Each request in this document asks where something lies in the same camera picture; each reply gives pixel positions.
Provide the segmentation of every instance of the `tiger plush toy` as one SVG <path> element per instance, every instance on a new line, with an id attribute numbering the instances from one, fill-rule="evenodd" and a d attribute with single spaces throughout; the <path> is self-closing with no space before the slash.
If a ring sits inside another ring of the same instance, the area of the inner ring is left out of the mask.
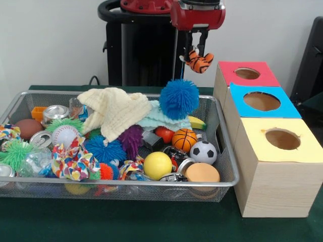
<path id="1" fill-rule="evenodd" d="M 186 64 L 197 73 L 204 73 L 207 68 L 211 65 L 214 55 L 209 53 L 204 57 L 199 56 L 195 50 L 189 52 L 190 61 L 186 62 Z"/>

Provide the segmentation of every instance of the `basketball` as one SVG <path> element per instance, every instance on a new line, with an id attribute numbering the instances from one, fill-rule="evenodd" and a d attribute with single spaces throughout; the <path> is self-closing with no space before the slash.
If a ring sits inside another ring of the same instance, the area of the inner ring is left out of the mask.
<path id="1" fill-rule="evenodd" d="M 189 129 L 180 129 L 176 131 L 172 138 L 172 145 L 185 152 L 189 152 L 192 146 L 197 142 L 197 136 L 194 131 Z"/>

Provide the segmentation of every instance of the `yellow ball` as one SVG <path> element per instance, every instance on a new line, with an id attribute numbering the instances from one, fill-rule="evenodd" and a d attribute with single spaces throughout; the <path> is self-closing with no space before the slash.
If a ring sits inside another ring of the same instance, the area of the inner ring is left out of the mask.
<path id="1" fill-rule="evenodd" d="M 65 189 L 73 195 L 82 195 L 87 193 L 91 188 L 83 184 L 65 184 Z"/>
<path id="2" fill-rule="evenodd" d="M 143 170 L 151 179 L 159 180 L 172 172 L 172 161 L 165 153 L 153 152 L 145 159 Z"/>

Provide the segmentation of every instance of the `circular hole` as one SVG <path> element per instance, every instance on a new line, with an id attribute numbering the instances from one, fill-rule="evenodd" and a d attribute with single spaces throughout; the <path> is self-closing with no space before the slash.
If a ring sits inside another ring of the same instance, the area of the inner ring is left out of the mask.
<path id="1" fill-rule="evenodd" d="M 275 110 L 281 106 L 275 96 L 264 92 L 250 92 L 244 95 L 243 100 L 247 105 L 261 111 Z"/>
<path id="2" fill-rule="evenodd" d="M 238 68 L 234 72 L 238 77 L 241 77 L 247 80 L 254 80 L 260 76 L 260 73 L 258 71 L 247 67 Z"/>
<path id="3" fill-rule="evenodd" d="M 266 139 L 274 146 L 283 150 L 294 150 L 301 141 L 296 134 L 283 129 L 271 129 L 266 132 Z"/>

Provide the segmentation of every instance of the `red box top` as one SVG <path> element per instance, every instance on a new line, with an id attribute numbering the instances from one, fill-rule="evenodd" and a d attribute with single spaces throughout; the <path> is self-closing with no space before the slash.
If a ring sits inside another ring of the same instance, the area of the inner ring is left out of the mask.
<path id="1" fill-rule="evenodd" d="M 219 62 L 227 83 L 242 86 L 280 87 L 266 62 Z"/>

